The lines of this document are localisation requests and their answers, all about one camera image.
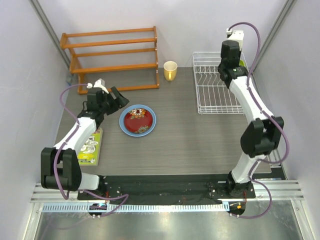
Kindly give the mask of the lime green plate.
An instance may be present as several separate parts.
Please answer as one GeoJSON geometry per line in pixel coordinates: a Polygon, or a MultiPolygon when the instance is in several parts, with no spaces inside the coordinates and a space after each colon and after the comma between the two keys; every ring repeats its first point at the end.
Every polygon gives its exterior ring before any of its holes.
{"type": "Polygon", "coordinates": [[[245,62],[243,60],[239,61],[239,65],[242,66],[242,67],[246,67],[246,64],[245,64],[245,62]]]}

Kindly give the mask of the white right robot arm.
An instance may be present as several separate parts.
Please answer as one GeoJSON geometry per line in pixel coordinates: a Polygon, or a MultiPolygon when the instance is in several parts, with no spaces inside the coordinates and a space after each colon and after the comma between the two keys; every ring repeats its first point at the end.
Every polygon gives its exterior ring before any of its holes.
{"type": "Polygon", "coordinates": [[[240,65],[241,50],[237,41],[223,41],[220,57],[220,79],[240,103],[248,122],[240,138],[240,159],[229,172],[225,184],[230,197],[240,198],[249,190],[252,175],[260,161],[278,148],[284,120],[268,110],[253,87],[247,68],[240,65]]]}

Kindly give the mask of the red floral plate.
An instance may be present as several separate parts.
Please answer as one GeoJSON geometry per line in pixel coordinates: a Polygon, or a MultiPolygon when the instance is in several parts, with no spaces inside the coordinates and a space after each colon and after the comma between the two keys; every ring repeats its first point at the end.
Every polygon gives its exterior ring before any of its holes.
{"type": "Polygon", "coordinates": [[[129,110],[124,117],[124,127],[133,134],[144,134],[152,126],[154,118],[145,108],[129,110]]]}

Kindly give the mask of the light blue plate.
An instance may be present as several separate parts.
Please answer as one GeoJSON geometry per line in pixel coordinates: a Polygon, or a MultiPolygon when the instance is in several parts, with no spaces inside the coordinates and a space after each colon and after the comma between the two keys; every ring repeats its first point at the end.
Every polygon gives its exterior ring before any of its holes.
{"type": "Polygon", "coordinates": [[[121,128],[121,130],[127,134],[128,136],[131,136],[131,137],[144,137],[146,135],[148,135],[149,133],[151,133],[153,131],[153,129],[155,128],[156,126],[156,123],[157,123],[157,117],[156,117],[156,114],[155,112],[148,106],[146,105],[143,105],[143,104],[135,104],[135,105],[131,105],[129,107],[127,107],[120,115],[119,117],[119,126],[121,128]],[[153,124],[151,126],[151,128],[145,132],[145,133],[142,133],[142,134],[134,134],[134,133],[130,133],[124,126],[124,118],[125,118],[125,115],[126,113],[129,111],[129,110],[132,110],[132,109],[135,109],[135,108],[144,108],[148,111],[150,111],[150,113],[152,114],[153,116],[153,124]]]}

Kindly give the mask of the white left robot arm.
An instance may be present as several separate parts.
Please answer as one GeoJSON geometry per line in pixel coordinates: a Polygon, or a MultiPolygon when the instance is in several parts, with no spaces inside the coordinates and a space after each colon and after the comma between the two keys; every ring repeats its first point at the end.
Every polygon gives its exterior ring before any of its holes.
{"type": "Polygon", "coordinates": [[[125,107],[129,100],[116,87],[106,89],[94,86],[86,94],[73,127],[65,137],[52,147],[45,147],[40,154],[41,185],[45,189],[59,190],[64,199],[70,192],[89,190],[93,198],[100,200],[107,192],[96,174],[82,172],[78,154],[88,138],[100,127],[105,116],[125,107]]]}

